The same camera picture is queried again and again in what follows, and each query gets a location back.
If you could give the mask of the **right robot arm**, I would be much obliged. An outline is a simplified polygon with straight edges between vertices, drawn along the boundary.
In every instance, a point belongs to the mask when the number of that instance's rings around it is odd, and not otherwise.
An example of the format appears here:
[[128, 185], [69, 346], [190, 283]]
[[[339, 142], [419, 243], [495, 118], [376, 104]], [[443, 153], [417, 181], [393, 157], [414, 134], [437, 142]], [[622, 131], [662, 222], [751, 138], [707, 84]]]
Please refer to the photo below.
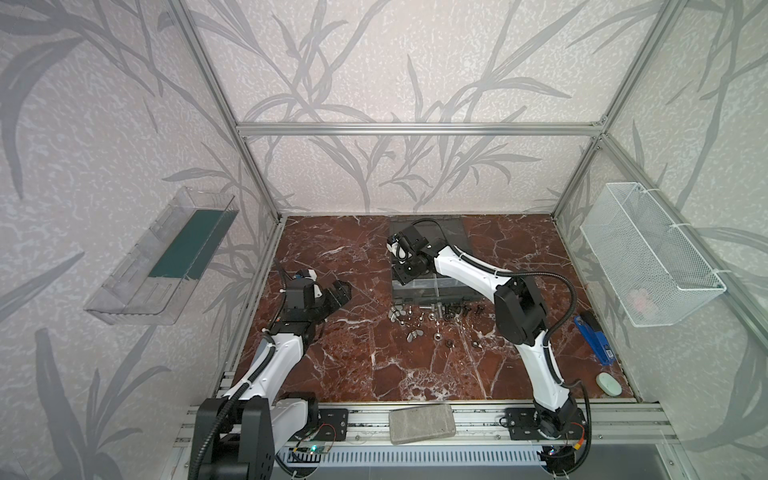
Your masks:
[[[551, 338], [575, 312], [578, 294], [565, 276], [548, 271], [512, 271], [493, 266], [451, 244], [446, 238], [431, 241], [418, 230], [422, 220], [391, 235], [387, 249], [392, 271], [402, 285], [436, 273], [473, 289], [494, 304], [498, 332], [511, 342], [523, 361], [533, 388], [537, 428], [547, 438], [558, 438], [576, 418], [575, 387], [563, 379], [551, 348]], [[548, 307], [535, 279], [561, 281], [570, 294], [566, 313], [551, 327]]]

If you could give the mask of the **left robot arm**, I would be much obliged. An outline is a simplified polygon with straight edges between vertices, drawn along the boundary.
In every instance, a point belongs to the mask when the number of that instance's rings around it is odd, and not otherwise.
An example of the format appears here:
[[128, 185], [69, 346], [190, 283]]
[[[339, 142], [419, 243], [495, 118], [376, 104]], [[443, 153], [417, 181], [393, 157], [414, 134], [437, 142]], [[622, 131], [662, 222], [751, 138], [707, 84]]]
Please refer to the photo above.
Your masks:
[[352, 286], [336, 280], [322, 287], [312, 270], [286, 281], [282, 301], [251, 366], [223, 396], [206, 399], [194, 423], [189, 479], [269, 479], [277, 451], [294, 435], [319, 428], [312, 394], [279, 397], [306, 354], [316, 329], [350, 302]]

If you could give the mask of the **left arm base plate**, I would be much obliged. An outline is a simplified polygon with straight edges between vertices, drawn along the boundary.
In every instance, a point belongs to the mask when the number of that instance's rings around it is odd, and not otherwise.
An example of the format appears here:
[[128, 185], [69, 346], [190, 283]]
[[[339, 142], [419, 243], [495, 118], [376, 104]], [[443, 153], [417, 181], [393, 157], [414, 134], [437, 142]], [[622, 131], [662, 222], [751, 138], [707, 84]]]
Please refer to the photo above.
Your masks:
[[349, 414], [350, 411], [346, 408], [321, 408], [317, 419], [312, 420], [296, 438], [315, 442], [345, 441]]

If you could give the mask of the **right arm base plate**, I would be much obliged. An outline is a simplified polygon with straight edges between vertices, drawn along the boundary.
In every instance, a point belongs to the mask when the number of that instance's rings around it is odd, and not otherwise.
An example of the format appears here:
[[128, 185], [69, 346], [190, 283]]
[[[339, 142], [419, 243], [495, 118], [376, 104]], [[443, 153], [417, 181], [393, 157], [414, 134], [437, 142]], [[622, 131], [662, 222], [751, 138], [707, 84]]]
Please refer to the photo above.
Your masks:
[[543, 441], [547, 439], [540, 430], [539, 415], [533, 407], [506, 408], [499, 419], [499, 424], [507, 430], [511, 440]]

